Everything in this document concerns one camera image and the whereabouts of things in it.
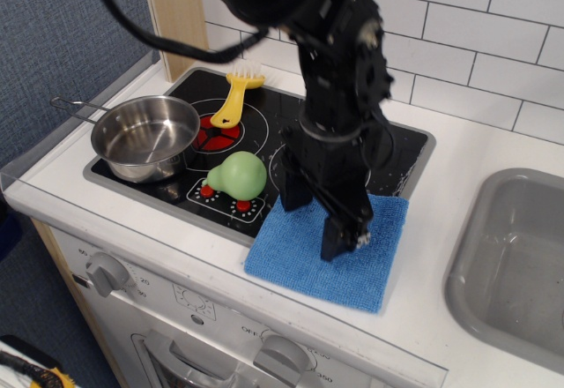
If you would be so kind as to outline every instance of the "gray sink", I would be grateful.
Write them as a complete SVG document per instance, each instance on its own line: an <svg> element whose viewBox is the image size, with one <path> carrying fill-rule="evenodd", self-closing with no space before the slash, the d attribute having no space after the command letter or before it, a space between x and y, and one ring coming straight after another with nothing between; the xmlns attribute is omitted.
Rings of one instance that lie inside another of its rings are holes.
<svg viewBox="0 0 564 388"><path fill-rule="evenodd" d="M531 169L490 176L446 297L476 338L564 374L564 179Z"/></svg>

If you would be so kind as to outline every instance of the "red burner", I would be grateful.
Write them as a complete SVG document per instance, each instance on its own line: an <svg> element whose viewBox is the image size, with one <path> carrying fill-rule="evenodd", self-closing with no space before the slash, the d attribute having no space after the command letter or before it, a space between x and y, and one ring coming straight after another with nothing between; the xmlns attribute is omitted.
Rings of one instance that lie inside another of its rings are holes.
<svg viewBox="0 0 564 388"><path fill-rule="evenodd" d="M212 116L200 118L200 131L194 140L193 146L199 152L217 152L233 145L241 135L239 125L234 128L216 128L210 123Z"/></svg>
<svg viewBox="0 0 564 388"><path fill-rule="evenodd" d="M250 210L250 201L239 200L235 207L241 213L248 212Z"/></svg>
<svg viewBox="0 0 564 388"><path fill-rule="evenodd" d="M211 198L211 197L213 197L213 194L215 194L215 191L213 190L213 188L211 186L204 185L200 189L200 194L202 195L203 198Z"/></svg>

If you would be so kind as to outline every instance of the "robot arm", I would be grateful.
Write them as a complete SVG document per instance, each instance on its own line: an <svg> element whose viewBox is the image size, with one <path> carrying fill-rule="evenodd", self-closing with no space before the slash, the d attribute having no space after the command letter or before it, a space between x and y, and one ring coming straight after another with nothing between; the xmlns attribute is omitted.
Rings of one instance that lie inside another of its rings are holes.
<svg viewBox="0 0 564 388"><path fill-rule="evenodd" d="M327 210L322 258L367 243L373 218L365 181L388 122L379 103L392 78L382 55L382 20L372 0L224 0L258 28L279 27L296 41L306 100L287 128L282 204L315 197Z"/></svg>

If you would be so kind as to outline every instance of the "printed number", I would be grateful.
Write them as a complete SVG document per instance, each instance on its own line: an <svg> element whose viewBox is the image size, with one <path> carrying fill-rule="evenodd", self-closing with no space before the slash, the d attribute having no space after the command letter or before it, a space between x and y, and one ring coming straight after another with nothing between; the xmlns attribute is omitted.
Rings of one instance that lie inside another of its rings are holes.
<svg viewBox="0 0 564 388"><path fill-rule="evenodd" d="M318 351L315 351L313 348L308 348L308 351L310 353L313 353L315 355L319 355L320 357L322 357L323 359L327 359L327 360L331 360L331 358L328 355L325 355L323 353L319 353Z"/></svg>
<svg viewBox="0 0 564 388"><path fill-rule="evenodd" d="M323 375L321 373L318 373L317 376L319 378L321 378L323 381L329 382L330 384L332 384L332 382L333 382L333 380L330 377L326 377L325 375Z"/></svg>

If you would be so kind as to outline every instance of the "stainless steel pot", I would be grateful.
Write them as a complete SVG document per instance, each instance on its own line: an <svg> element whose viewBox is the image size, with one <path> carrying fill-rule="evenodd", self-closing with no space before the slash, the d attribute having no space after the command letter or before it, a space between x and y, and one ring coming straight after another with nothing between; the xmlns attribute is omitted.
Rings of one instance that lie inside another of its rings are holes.
<svg viewBox="0 0 564 388"><path fill-rule="evenodd" d="M61 97L51 99L50 103L94 124L94 151L114 175L125 181L161 181L186 169L196 155L191 145L200 129L199 115L188 102L175 97L140 97L111 109ZM95 122L73 113L70 105L89 106L106 113Z"/></svg>

